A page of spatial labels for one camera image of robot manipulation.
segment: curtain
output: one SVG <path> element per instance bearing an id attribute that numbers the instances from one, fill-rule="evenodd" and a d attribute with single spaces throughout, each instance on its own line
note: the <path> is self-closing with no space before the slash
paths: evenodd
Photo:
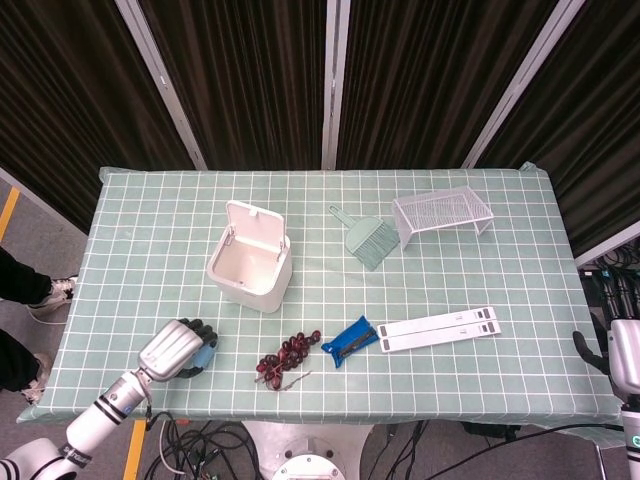
<path id="1" fill-rule="evenodd" d="M 209 168 L 320 168 L 325 0 L 141 5 Z"/>
<path id="2" fill-rule="evenodd" d="M 481 156 L 547 170 L 574 254 L 640 220 L 640 3 L 585 4 Z"/>
<path id="3" fill-rule="evenodd" d="M 338 168 L 459 168 L 555 5 L 353 0 Z"/>
<path id="4" fill-rule="evenodd" d="M 193 169 L 113 2 L 3 2 L 2 167 L 84 232 L 98 170 Z"/>

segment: dish rack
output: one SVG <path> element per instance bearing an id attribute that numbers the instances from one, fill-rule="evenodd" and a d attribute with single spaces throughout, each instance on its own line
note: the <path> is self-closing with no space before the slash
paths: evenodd
<path id="1" fill-rule="evenodd" d="M 480 235 L 493 221 L 489 207 L 468 186 L 396 198 L 391 209 L 403 249 L 414 233 L 473 223 Z"/>

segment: black pants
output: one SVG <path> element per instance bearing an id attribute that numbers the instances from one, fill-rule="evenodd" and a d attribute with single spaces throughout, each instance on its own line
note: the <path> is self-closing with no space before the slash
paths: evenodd
<path id="1" fill-rule="evenodd" d="M 40 303 L 51 278 L 15 260 L 0 247 L 0 297 L 23 304 Z M 38 361 L 20 342 L 0 330 L 0 389 L 22 390 L 38 374 Z"/>

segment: grape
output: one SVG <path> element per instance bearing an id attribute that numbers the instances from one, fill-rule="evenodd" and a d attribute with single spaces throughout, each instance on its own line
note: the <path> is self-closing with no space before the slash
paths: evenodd
<path id="1" fill-rule="evenodd" d="M 280 387 L 282 386 L 282 378 L 275 376 L 271 379 L 271 387 L 274 390 L 280 390 Z"/>

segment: sneaker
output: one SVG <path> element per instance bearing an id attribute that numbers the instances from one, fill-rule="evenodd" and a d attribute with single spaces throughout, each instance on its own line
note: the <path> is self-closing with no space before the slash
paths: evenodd
<path id="1" fill-rule="evenodd" d="M 37 305 L 27 305 L 27 310 L 36 319 L 50 314 L 62 305 L 71 303 L 78 276 L 60 278 L 51 282 L 51 293 Z"/>
<path id="2" fill-rule="evenodd" d="M 49 375 L 51 374 L 52 361 L 51 357 L 45 353 L 36 353 L 34 355 L 40 368 L 34 380 L 29 382 L 27 388 L 20 390 L 20 393 L 27 399 L 29 405 L 36 405 L 42 398 L 44 387 L 47 386 Z"/>

